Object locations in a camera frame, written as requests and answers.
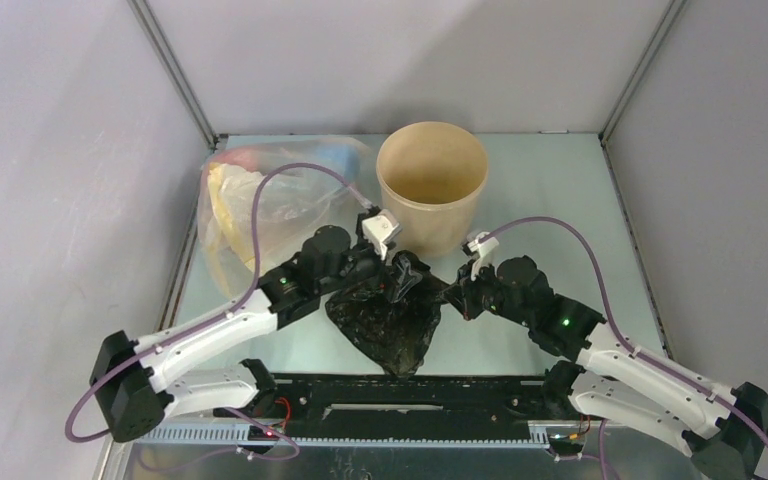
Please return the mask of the black trash bag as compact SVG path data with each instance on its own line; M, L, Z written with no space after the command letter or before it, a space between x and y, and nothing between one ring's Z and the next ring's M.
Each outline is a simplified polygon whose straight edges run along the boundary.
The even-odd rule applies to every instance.
M373 291L374 280L344 288L325 303L327 317L345 338L397 378L416 374L424 364L446 304L443 291L448 284L419 257L416 266L413 288L395 304Z

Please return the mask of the clear plastic bag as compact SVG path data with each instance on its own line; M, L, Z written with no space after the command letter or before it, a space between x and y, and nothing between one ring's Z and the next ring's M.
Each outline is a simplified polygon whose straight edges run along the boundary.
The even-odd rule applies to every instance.
M231 147L204 166L196 211L207 269L228 299L254 271L286 261L354 197L346 188L371 165L372 150L350 137Z

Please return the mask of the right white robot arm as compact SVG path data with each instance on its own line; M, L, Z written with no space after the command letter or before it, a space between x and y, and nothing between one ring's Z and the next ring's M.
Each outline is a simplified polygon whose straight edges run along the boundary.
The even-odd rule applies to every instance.
M768 394L757 385L730 387L657 358L554 292L527 256L479 271L467 263L442 297L467 320L487 312L525 327L558 357L541 392L551 416L609 419L673 447L710 479L753 478L768 436Z

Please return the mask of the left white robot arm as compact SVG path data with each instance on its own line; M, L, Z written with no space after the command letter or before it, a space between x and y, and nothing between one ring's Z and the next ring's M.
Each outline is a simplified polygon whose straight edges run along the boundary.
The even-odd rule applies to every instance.
M261 361L243 360L224 371L198 372L197 367L316 312L322 297L338 290L369 286L394 303L422 280L424 269L409 251L386 261L368 240L352 242L346 230L328 225L290 260L262 274L241 305L229 304L192 327L139 339L123 331L107 336L90 380L108 432L125 443L185 413L242 407L252 416L268 414L276 390Z

